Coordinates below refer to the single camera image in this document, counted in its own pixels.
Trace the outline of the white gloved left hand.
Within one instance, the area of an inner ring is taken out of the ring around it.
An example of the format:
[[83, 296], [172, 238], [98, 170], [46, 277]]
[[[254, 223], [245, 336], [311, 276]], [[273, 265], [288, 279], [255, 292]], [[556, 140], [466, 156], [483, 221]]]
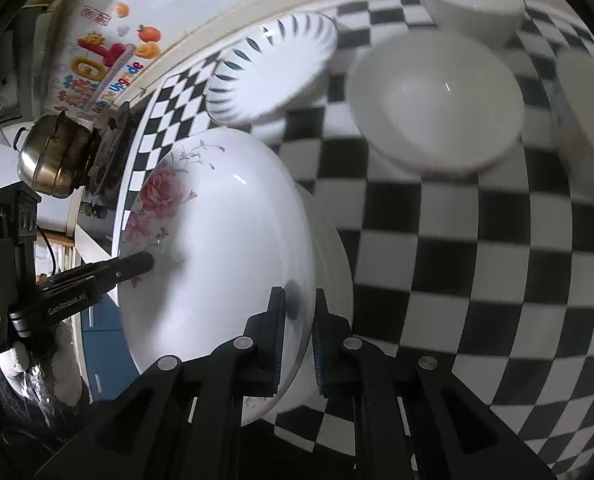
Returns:
[[45, 360], [32, 358], [21, 342], [0, 354], [0, 370], [20, 398], [42, 402], [47, 396], [74, 408], [84, 393], [84, 380], [74, 352], [72, 330], [60, 322], [54, 332], [56, 350]]

